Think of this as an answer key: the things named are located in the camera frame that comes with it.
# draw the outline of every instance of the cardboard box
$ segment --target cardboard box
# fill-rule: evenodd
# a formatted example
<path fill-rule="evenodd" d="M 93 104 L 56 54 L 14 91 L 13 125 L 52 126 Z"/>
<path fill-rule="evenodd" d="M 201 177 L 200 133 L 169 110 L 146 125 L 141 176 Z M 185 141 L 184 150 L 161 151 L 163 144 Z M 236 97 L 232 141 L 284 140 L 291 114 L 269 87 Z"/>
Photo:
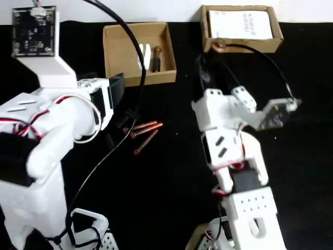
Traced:
<path fill-rule="evenodd" d="M 175 82 L 176 62 L 173 55 L 169 27 L 166 22 L 129 24 L 138 43 L 144 47 L 150 44 L 151 61 L 147 70 L 146 84 Z M 141 70 L 137 63 L 136 50 L 120 25 L 105 26 L 103 31 L 104 60 L 106 77 L 124 73 L 126 86 L 139 86 Z M 161 71 L 152 72 L 153 49 L 162 47 Z"/>
<path fill-rule="evenodd" d="M 240 10 L 259 10 L 266 11 L 270 18 L 270 24 L 272 29 L 273 38 L 265 40 L 253 40 L 253 39 L 230 39 L 230 38 L 217 38 L 213 39 L 210 34 L 210 21 L 208 11 L 240 11 Z M 253 5 L 253 6 L 212 6 L 203 5 L 201 8 L 201 32 L 202 32 L 202 46 L 203 51 L 207 52 L 213 41 L 223 40 L 226 44 L 236 43 L 253 47 L 264 53 L 274 53 L 283 42 L 283 35 L 280 29 L 280 25 L 277 21 L 273 7 Z M 227 52 L 248 53 L 249 51 L 244 48 L 227 47 Z"/>

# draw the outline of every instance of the copper bolt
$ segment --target copper bolt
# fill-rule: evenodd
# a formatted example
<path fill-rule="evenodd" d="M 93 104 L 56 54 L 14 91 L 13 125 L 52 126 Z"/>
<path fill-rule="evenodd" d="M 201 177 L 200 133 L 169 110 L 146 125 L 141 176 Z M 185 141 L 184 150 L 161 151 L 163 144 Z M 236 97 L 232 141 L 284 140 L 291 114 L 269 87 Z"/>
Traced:
<path fill-rule="evenodd" d="M 139 154 L 140 154 L 140 152 L 141 152 L 141 150 L 145 147 L 145 146 L 147 146 L 147 144 L 151 141 L 151 139 L 157 134 L 157 132 L 158 132 L 158 130 L 157 129 L 155 129 L 152 133 L 151 133 L 151 135 L 144 141 L 144 142 L 142 142 L 142 144 L 140 145 L 140 147 L 138 147 L 137 149 L 135 149 L 134 151 L 133 151 L 133 154 L 135 155 L 135 156 L 138 156 Z"/>
<path fill-rule="evenodd" d="M 133 130 L 137 130 L 137 129 L 143 129 L 145 127 L 149 127 L 151 125 L 154 125 L 156 124 L 157 121 L 150 121 L 150 122 L 147 122 L 147 123 L 143 123 L 143 124 L 140 124 L 140 125 L 137 125 L 133 128 Z M 129 131 L 129 128 L 123 128 L 123 132 L 124 134 L 126 134 L 127 132 Z"/>
<path fill-rule="evenodd" d="M 162 53 L 162 47 L 161 46 L 156 46 L 154 48 L 154 52 L 155 52 L 155 58 L 160 58 L 160 54 Z"/>
<path fill-rule="evenodd" d="M 142 129 L 142 130 L 140 130 L 140 131 L 138 131 L 138 132 L 132 132 L 132 133 L 131 133 L 131 138 L 134 139 L 134 138 L 136 138 L 136 137 L 137 137 L 138 135 L 140 135 L 140 134 L 147 133 L 147 132 L 149 132 L 149 131 L 151 131 L 151 130 L 154 130 L 154 129 L 157 129 L 157 128 L 161 127 L 161 126 L 163 126 L 163 123 L 162 123 L 162 122 L 160 122 L 160 123 L 158 123 L 158 124 L 156 124 L 156 125 L 154 125 L 154 126 L 148 127 L 148 128 L 146 128 L 146 129 Z"/>
<path fill-rule="evenodd" d="M 155 56 L 152 60 L 152 71 L 153 72 L 160 72 L 161 71 L 161 59 L 160 59 L 161 52 L 162 52 L 162 47 L 161 46 L 156 46 L 154 48 Z"/>

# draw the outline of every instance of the black cable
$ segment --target black cable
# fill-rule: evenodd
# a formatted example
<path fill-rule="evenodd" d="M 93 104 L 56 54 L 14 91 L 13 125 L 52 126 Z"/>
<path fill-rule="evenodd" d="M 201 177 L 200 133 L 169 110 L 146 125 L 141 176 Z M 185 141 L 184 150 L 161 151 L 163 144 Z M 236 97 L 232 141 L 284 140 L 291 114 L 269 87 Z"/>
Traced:
<path fill-rule="evenodd" d="M 96 6 L 97 8 L 101 9 L 102 11 L 104 11 L 106 14 L 108 14 L 111 18 L 113 18 L 116 22 L 119 23 L 119 25 L 124 29 L 124 31 L 127 33 L 127 35 L 129 36 L 129 38 L 131 39 L 134 48 L 138 54 L 139 60 L 140 60 L 140 64 L 142 67 L 142 74 L 141 74 L 141 80 L 140 80 L 140 89 L 139 89 L 139 95 L 138 95 L 138 99 L 137 99 L 137 104 L 136 104 L 136 108 L 135 108 L 135 112 L 137 113 L 140 109 L 140 105 L 141 105 L 141 101 L 142 101 L 142 95 L 143 95 L 143 91 L 144 91 L 144 85 L 145 85 L 145 81 L 146 81 L 146 70 L 145 70 L 145 65 L 144 65 L 144 57 L 142 55 L 141 49 L 139 47 L 139 43 L 136 40 L 133 32 L 131 31 L 130 27 L 128 27 L 128 25 L 124 22 L 123 19 L 121 19 L 114 11 L 112 11 L 110 8 L 108 8 L 107 6 L 105 6 L 104 4 L 102 4 L 100 1 L 98 0 L 83 0 L 89 4 L 92 4 L 94 6 Z M 126 138 L 129 136 L 129 134 L 131 133 L 131 131 L 133 130 L 134 126 L 135 126 L 135 122 L 136 119 L 133 118 L 133 122 L 132 125 L 130 126 L 129 131 L 127 132 L 127 134 L 123 137 L 123 139 L 113 148 L 113 150 L 111 150 L 94 168 L 93 170 L 90 172 L 90 174 L 87 176 L 87 178 L 84 180 L 84 182 L 82 183 L 82 185 L 80 186 L 79 190 L 77 191 L 77 193 L 75 194 L 71 204 L 68 207 L 68 211 L 66 214 L 66 229 L 70 238 L 70 241 L 72 243 L 72 245 L 76 245 L 75 243 L 75 238 L 73 235 L 73 232 L 71 230 L 71 224 L 72 224 L 72 220 L 71 220 L 71 210 L 73 208 L 73 205 L 76 201 L 76 199 L 78 198 L 80 192 L 82 191 L 82 188 L 85 186 L 85 184 L 87 183 L 87 181 L 89 180 L 89 178 L 92 176 L 92 174 L 96 171 L 96 169 L 126 140 Z"/>
<path fill-rule="evenodd" d="M 294 100 L 296 99 L 296 98 L 294 97 L 294 95 L 292 94 L 292 92 L 291 92 L 291 89 L 290 89 L 290 87 L 289 87 L 289 84 L 288 84 L 288 80 L 287 80 L 287 78 L 286 78 L 285 75 L 282 73 L 282 71 L 281 71 L 280 68 L 277 66 L 277 64 L 276 64 L 276 63 L 275 63 L 275 62 L 274 62 L 274 61 L 273 61 L 268 55 L 266 55 L 265 53 L 262 53 L 261 51 L 255 49 L 255 48 L 252 48 L 252 47 L 250 47 L 250 46 L 248 46 L 248 45 L 243 45 L 243 44 L 227 44 L 226 46 L 227 46 L 227 47 L 239 47 L 239 48 L 245 48 L 245 49 L 247 49 L 247 50 L 249 50 L 249 51 L 252 51 L 252 52 L 254 52 L 254 53 L 256 53 L 256 54 L 262 56 L 264 59 L 266 59 L 266 60 L 267 60 L 267 61 L 268 61 L 273 67 L 274 67 L 274 69 L 276 70 L 276 72 L 277 72 L 278 75 L 280 76 L 281 80 L 282 80 L 283 83 L 286 85 L 290 97 L 291 97 L 292 99 L 294 99 Z"/>
<path fill-rule="evenodd" d="M 228 66 L 228 64 L 223 60 L 222 55 L 221 55 L 221 63 L 223 64 L 223 66 L 226 68 L 226 70 L 228 71 L 228 73 L 231 75 L 231 77 L 234 79 L 235 83 L 238 86 L 241 86 L 240 81 L 238 80 L 238 78 L 236 77 L 235 73 L 231 70 L 231 68 Z"/>
<path fill-rule="evenodd" d="M 37 0 L 32 0 L 32 2 L 33 2 L 33 5 L 34 5 L 35 7 L 39 7 L 39 4 L 38 4 L 38 1 L 37 1 Z"/>
<path fill-rule="evenodd" d="M 218 207 L 219 207 L 219 212 L 220 212 L 220 225 L 219 225 L 219 231 L 217 232 L 215 241 L 217 241 L 219 239 L 221 232 L 222 232 L 222 206 L 221 206 L 221 203 L 219 203 Z"/>

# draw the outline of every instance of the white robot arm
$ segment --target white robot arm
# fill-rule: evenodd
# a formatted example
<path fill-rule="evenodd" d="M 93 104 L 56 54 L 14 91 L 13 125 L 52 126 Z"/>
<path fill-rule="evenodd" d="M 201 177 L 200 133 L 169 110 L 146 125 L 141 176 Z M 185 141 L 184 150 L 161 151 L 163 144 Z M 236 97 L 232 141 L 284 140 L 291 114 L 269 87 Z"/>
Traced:
<path fill-rule="evenodd" d="M 113 115 L 109 80 L 78 82 L 59 57 L 55 6 L 14 9 L 13 29 L 13 56 L 37 74 L 41 87 L 0 106 L 0 205 L 10 240 L 22 250 L 37 229 L 54 249 L 104 249 L 103 238 L 105 249 L 118 249 L 107 218 L 82 209 L 71 214 L 91 217 L 93 224 L 73 233 L 71 242 L 60 163 L 74 142 L 87 143 L 108 125 Z"/>
<path fill-rule="evenodd" d="M 275 99 L 257 111 L 254 98 L 243 86 L 232 89 L 231 95 L 223 95 L 219 89 L 206 89 L 202 98 L 192 102 L 207 165 L 218 179 L 219 194 L 225 196 L 221 205 L 227 216 L 222 220 L 229 222 L 233 236 L 229 242 L 219 218 L 214 219 L 210 223 L 213 234 L 210 248 L 286 249 L 273 194 L 266 186 L 268 175 L 260 143 L 242 129 L 246 125 L 256 130 L 282 127 L 297 106 L 298 101 L 292 98 Z M 255 171 L 243 173 L 245 161 Z M 198 249 L 207 249 L 203 247 L 205 243 Z"/>

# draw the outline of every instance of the circuit board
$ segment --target circuit board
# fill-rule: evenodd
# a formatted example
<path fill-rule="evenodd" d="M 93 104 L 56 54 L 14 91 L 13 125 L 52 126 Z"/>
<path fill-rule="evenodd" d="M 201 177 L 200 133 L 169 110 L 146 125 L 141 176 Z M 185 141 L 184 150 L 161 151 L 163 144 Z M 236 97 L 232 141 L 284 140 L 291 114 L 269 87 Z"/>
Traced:
<path fill-rule="evenodd" d="M 56 7 L 40 7 L 40 15 L 35 15 L 35 10 L 12 10 L 12 57 L 55 55 Z"/>
<path fill-rule="evenodd" d="M 286 103 L 275 104 L 265 112 L 265 118 L 261 121 L 258 130 L 281 128 L 289 117 Z"/>

